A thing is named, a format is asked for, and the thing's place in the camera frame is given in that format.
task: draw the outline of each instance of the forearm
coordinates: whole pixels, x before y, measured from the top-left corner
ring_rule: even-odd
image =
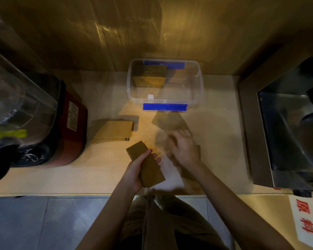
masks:
[[[192,167],[191,173],[243,250],[293,249],[272,226],[262,219],[205,165]]]
[[[113,249],[134,195],[121,180],[76,250]]]

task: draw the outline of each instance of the yellow tape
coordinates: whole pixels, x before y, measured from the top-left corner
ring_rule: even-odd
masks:
[[[25,138],[27,136],[27,130],[17,130],[17,131],[7,131],[7,132],[0,132],[0,138],[6,137],[6,136],[13,136],[17,138]]]

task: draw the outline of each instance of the gray tile floor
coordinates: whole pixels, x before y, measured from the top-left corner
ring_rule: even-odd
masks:
[[[218,231],[233,240],[204,197],[180,197]],[[100,213],[108,197],[0,198],[0,250],[73,250]]]

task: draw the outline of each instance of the person's left hand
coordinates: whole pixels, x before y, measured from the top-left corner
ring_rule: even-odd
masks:
[[[142,153],[137,159],[131,161],[127,166],[127,169],[122,177],[122,181],[125,182],[125,185],[130,188],[134,194],[136,194],[142,188],[142,182],[139,178],[140,168],[142,162],[146,157],[152,152],[152,149],[146,150],[146,152]],[[156,162],[159,164],[161,158],[158,157],[156,153],[152,154],[155,158]]]

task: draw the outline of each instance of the wooden countertop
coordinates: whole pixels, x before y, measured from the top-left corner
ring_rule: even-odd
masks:
[[[105,195],[112,193],[130,158],[126,148],[142,140],[154,152],[163,131],[151,124],[155,111],[143,111],[127,99],[126,72],[72,72],[65,78],[95,119],[136,119],[138,130],[128,142],[89,145],[72,164],[57,168],[11,168],[0,180],[0,196],[7,195]],[[235,193],[289,193],[289,190],[254,185],[245,159],[244,138],[235,89],[237,76],[204,75],[204,102],[181,113],[201,146],[201,159]],[[176,194],[203,194],[199,185],[185,180]]]

